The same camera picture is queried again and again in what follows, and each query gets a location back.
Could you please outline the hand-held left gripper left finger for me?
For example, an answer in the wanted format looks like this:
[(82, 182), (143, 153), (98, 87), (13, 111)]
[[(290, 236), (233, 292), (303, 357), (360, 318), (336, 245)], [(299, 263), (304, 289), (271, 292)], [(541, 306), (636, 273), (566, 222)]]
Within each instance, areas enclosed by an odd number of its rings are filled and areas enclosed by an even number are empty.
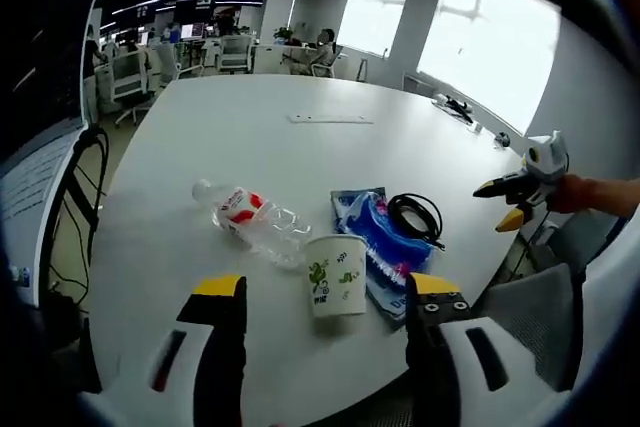
[(206, 278), (159, 341), (83, 401), (100, 426), (240, 426), (247, 279)]

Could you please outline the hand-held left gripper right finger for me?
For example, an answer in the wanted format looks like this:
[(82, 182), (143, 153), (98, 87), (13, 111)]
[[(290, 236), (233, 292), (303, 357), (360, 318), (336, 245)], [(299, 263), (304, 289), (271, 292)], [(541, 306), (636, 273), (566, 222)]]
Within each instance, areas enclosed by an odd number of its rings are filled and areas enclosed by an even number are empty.
[(432, 275), (406, 280), (406, 362), (416, 426), (539, 426), (562, 401), (534, 354), (460, 288)]

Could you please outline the person's right hand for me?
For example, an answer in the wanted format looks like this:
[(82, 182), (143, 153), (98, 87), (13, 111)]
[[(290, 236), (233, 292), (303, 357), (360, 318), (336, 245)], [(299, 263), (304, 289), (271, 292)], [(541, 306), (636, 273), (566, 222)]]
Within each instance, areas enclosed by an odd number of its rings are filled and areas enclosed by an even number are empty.
[(556, 184), (556, 190), (547, 198), (547, 210), (570, 214), (591, 209), (595, 205), (597, 190), (597, 180), (565, 174)]

